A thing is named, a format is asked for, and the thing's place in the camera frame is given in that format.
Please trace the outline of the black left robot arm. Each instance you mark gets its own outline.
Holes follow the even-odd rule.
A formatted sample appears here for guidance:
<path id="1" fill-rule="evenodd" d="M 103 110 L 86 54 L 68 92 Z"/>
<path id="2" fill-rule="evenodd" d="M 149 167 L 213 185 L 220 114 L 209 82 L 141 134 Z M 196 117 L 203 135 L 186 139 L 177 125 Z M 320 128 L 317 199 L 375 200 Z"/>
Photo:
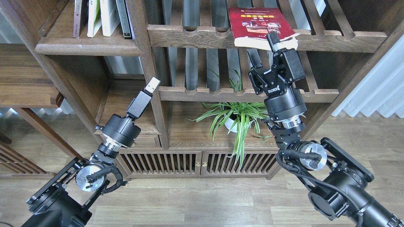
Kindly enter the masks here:
<path id="1" fill-rule="evenodd" d="M 127 184 L 114 161 L 118 150 L 131 147 L 140 134 L 134 121 L 141 117 L 159 84 L 159 79 L 152 78 L 132 100 L 125 116 L 113 114 L 106 125 L 95 127 L 102 131 L 106 141 L 90 159 L 74 158 L 27 200 L 32 216 L 24 227 L 83 227 L 92 216 L 89 208 L 100 195 Z M 66 191 L 67 184 L 73 179 L 82 191 L 93 192 L 83 205 Z"/>

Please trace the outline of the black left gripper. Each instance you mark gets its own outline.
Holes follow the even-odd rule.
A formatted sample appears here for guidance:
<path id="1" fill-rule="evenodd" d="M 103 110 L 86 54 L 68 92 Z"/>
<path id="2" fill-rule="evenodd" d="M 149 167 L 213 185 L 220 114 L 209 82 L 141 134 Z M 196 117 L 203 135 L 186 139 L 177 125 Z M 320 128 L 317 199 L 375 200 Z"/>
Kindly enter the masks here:
<path id="1" fill-rule="evenodd" d="M 98 147 L 98 150 L 104 156 L 116 158 L 119 148 L 130 148 L 133 145 L 134 140 L 141 132 L 141 129 L 134 124 L 134 121 L 141 117 L 160 83 L 159 79 L 152 77 L 145 86 L 144 91 L 140 91 L 137 97 L 133 99 L 127 109 L 126 116 L 121 117 L 113 114 L 106 125 L 95 126 L 95 129 L 101 130 L 107 138 Z"/>

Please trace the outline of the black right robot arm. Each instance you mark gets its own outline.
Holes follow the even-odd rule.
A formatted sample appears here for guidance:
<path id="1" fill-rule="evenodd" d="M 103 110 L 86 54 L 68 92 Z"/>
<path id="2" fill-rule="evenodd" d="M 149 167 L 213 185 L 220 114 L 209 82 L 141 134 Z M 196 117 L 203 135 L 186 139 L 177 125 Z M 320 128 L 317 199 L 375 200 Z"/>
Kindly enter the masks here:
<path id="1" fill-rule="evenodd" d="M 255 92 L 266 94 L 269 116 L 262 121 L 279 147 L 278 164 L 305 185 L 314 208 L 329 220 L 347 216 L 358 227 L 402 227 L 401 219 L 365 191 L 374 180 L 368 169 L 329 138 L 302 141 L 300 115 L 307 108 L 293 83 L 305 77 L 304 69 L 295 49 L 280 48 L 276 32 L 267 34 L 267 40 L 273 52 L 271 69 L 251 57 L 249 77 Z"/>

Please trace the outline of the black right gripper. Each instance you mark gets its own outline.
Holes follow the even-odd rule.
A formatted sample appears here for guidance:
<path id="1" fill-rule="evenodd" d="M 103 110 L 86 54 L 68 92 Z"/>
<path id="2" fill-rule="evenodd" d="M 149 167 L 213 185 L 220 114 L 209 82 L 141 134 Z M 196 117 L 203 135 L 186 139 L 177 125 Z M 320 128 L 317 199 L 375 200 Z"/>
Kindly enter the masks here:
<path id="1" fill-rule="evenodd" d="M 249 78 L 257 95 L 266 94 L 264 104 L 269 114 L 269 121 L 280 128 L 294 128 L 301 124 L 299 118 L 307 108 L 298 89 L 293 83 L 305 77 L 299 56 L 294 49 L 280 49 L 277 32 L 266 35 L 273 52 L 271 69 L 262 65 L 258 50 L 248 49 L 252 69 Z"/>

